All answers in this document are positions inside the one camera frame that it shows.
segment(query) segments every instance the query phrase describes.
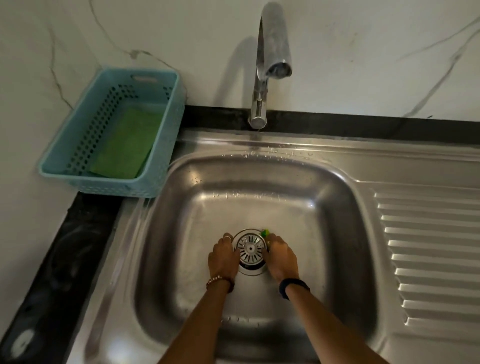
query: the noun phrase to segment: forearm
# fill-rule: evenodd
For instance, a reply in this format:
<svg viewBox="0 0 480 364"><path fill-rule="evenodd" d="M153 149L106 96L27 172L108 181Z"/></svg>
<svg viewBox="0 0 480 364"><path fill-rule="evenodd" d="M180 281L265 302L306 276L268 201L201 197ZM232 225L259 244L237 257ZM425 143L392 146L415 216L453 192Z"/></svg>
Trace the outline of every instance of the forearm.
<svg viewBox="0 0 480 364"><path fill-rule="evenodd" d="M308 290L290 284L286 293L322 363L387 363L371 350L361 337L344 326Z"/></svg>
<svg viewBox="0 0 480 364"><path fill-rule="evenodd" d="M158 364L211 364L230 283L210 285Z"/></svg>

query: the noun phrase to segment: dark blue bracelet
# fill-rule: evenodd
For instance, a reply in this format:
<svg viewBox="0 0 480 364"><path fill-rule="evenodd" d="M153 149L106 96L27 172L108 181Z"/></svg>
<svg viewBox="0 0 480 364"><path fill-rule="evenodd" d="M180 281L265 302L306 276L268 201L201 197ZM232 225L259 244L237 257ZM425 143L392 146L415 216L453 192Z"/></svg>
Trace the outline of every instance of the dark blue bracelet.
<svg viewBox="0 0 480 364"><path fill-rule="evenodd" d="M306 290L308 290L308 292L310 292L310 288L307 286L307 284L302 281L301 279L296 279L296 278L287 278L287 279L284 279L283 281L280 282L280 285L278 286L278 291L280 292L280 294L282 295L283 298L285 298L286 300L288 300L288 296L287 294L285 293L285 289L287 289L287 286L289 284L296 284L298 286L301 286L303 288L305 288Z"/></svg>

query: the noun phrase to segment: green sponge cloth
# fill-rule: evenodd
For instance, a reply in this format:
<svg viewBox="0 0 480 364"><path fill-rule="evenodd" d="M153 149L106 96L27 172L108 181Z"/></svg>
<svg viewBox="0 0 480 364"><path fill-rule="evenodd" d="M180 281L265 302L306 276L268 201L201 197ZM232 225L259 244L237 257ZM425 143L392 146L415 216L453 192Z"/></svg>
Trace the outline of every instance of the green sponge cloth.
<svg viewBox="0 0 480 364"><path fill-rule="evenodd" d="M135 178L152 148L162 117L163 114L127 109L90 171L109 178Z"/></svg>

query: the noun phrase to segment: chrome faucet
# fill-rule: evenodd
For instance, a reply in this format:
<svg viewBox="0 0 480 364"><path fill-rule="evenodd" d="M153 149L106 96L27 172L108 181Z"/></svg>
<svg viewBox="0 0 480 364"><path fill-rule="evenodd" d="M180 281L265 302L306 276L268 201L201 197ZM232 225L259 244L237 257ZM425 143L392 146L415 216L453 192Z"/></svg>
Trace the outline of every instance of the chrome faucet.
<svg viewBox="0 0 480 364"><path fill-rule="evenodd" d="M270 77L280 80L292 75L292 60L283 9L269 2L262 10L258 30L257 66L253 87L252 109L248 122L254 129L267 125L267 92Z"/></svg>

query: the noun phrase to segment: sink drain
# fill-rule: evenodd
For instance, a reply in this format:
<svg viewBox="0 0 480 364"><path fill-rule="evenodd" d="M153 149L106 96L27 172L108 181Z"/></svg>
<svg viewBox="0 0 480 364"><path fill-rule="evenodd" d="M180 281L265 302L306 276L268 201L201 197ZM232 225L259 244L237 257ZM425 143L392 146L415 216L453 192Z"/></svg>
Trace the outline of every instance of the sink drain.
<svg viewBox="0 0 480 364"><path fill-rule="evenodd" d="M266 249L267 245L260 230L240 231L233 237L232 245L234 249L240 250L240 273L257 276L264 271L262 268L265 266L265 261L262 257L262 249Z"/></svg>

